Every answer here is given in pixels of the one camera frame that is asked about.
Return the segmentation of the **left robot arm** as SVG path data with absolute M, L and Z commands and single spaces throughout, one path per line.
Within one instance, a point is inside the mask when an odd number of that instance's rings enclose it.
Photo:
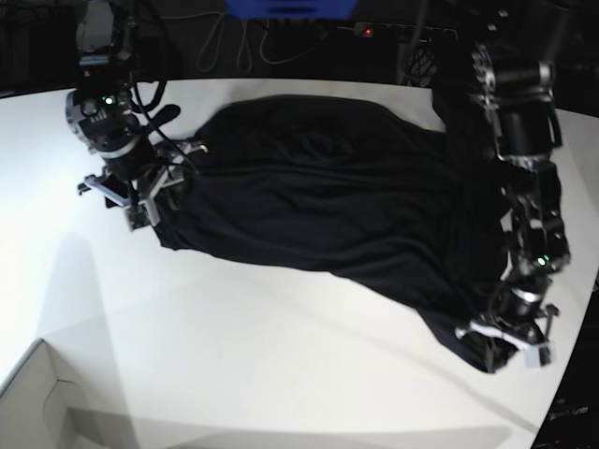
M 483 336 L 522 352 L 533 368 L 554 359 L 549 334 L 559 309 L 544 299 L 571 262 L 562 187 L 551 157 L 563 145 L 555 62 L 576 31 L 581 1 L 474 1 L 448 62 L 486 120 L 484 136 L 506 177 L 510 269 L 485 311 L 457 338 Z

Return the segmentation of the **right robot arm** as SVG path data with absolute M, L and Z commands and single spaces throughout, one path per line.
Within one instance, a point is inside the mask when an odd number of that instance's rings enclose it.
M 149 102 L 140 97 L 139 15 L 166 28 L 148 1 L 89 1 L 78 25 L 80 81 L 66 97 L 66 122 L 76 138 L 103 162 L 100 174 L 86 176 L 77 192 L 98 192 L 109 208 L 124 212 L 132 230 L 156 226 L 156 200 L 172 195 L 187 172 L 197 172 L 190 156 L 205 150 L 197 139 L 173 140 L 162 125 L 180 107 L 160 104 L 168 82 L 168 37 L 159 40 L 158 85 Z

